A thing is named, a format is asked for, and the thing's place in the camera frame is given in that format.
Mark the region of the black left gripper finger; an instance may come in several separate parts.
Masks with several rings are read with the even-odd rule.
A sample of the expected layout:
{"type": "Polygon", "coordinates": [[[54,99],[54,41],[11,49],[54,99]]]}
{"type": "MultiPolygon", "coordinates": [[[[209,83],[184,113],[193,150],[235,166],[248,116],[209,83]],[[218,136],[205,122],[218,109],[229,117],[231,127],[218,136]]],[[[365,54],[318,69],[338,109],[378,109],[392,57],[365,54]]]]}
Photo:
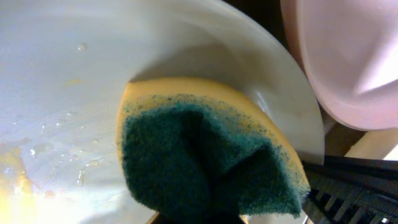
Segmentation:
{"type": "Polygon", "coordinates": [[[303,163],[311,191],[303,210],[313,223],[397,223],[397,162],[326,156],[303,163]]]}

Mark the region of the pinkish white plate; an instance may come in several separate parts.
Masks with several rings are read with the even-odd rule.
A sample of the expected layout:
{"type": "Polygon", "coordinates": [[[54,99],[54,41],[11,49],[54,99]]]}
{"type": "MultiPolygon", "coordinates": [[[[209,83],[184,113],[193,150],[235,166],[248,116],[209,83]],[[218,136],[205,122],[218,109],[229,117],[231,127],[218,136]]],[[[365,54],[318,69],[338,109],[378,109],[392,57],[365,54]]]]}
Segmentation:
{"type": "Polygon", "coordinates": [[[280,9],[323,109],[353,129],[395,129],[397,0],[280,0],[280,9]]]}

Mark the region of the yellow and green sponge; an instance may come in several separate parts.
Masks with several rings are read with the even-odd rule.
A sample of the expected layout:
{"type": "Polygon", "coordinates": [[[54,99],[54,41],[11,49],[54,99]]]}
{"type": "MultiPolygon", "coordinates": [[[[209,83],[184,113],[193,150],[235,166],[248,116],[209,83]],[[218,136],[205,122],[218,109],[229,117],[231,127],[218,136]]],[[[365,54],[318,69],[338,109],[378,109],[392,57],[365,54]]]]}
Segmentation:
{"type": "Polygon", "coordinates": [[[129,82],[116,127],[132,197],[171,222],[298,217],[310,192],[278,127],[226,85],[181,77],[129,82]]]}

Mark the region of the grey-white plate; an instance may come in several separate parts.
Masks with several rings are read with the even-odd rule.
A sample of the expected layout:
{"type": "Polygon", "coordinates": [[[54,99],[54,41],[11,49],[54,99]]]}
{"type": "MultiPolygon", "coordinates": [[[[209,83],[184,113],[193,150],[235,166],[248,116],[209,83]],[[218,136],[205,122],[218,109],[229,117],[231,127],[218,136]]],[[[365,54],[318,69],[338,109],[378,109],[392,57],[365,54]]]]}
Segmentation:
{"type": "Polygon", "coordinates": [[[2,1],[1,222],[145,223],[116,155],[126,83],[225,83],[323,162],[322,118],[296,61],[224,1],[2,1]]]}

